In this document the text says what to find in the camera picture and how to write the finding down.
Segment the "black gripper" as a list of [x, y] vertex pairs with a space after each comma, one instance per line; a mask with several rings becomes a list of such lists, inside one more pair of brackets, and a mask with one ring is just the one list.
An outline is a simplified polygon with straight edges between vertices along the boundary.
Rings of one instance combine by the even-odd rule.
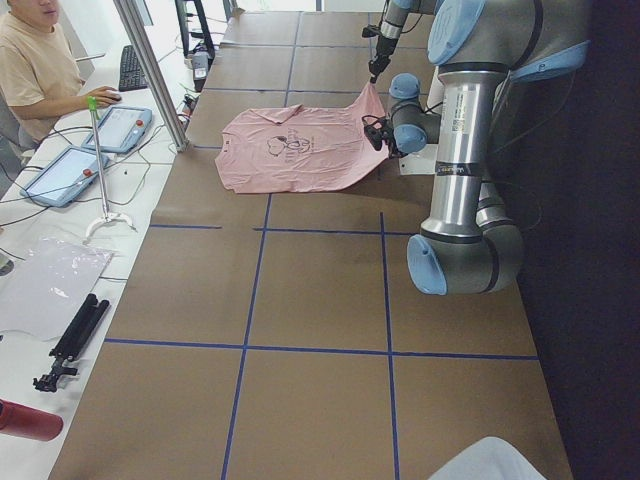
[[393, 55], [398, 43], [398, 38], [389, 38], [382, 33], [378, 34], [376, 43], [375, 57], [368, 62], [370, 79], [375, 84], [379, 76], [386, 70], [390, 63], [390, 57]]
[[387, 142], [387, 150], [388, 150], [388, 159], [400, 159], [406, 156], [406, 153], [403, 153], [396, 145], [394, 141]]

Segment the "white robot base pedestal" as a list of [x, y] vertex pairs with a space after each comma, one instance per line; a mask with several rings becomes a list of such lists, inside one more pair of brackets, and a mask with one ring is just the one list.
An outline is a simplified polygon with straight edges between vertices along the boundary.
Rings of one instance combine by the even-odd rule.
[[437, 160], [437, 144], [427, 144], [422, 150], [407, 154], [398, 160], [400, 174], [434, 175]]

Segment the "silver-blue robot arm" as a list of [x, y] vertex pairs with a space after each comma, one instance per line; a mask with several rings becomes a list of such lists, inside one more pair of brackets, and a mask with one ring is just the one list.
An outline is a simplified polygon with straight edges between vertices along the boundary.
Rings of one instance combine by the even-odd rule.
[[375, 38], [373, 58], [368, 63], [370, 79], [375, 84], [390, 63], [405, 23], [411, 13], [435, 14], [441, 1], [392, 0], [386, 1], [378, 25], [368, 25], [362, 31], [363, 38]]
[[506, 80], [546, 80], [580, 68], [591, 8], [588, 1], [389, 4], [378, 56], [393, 53], [410, 13], [430, 14], [428, 59], [444, 88], [437, 117], [421, 110], [415, 76], [395, 76], [389, 90], [396, 148], [411, 154], [437, 146], [430, 213], [407, 246], [410, 276], [421, 292], [493, 292], [515, 280], [522, 236], [486, 169], [496, 89]]

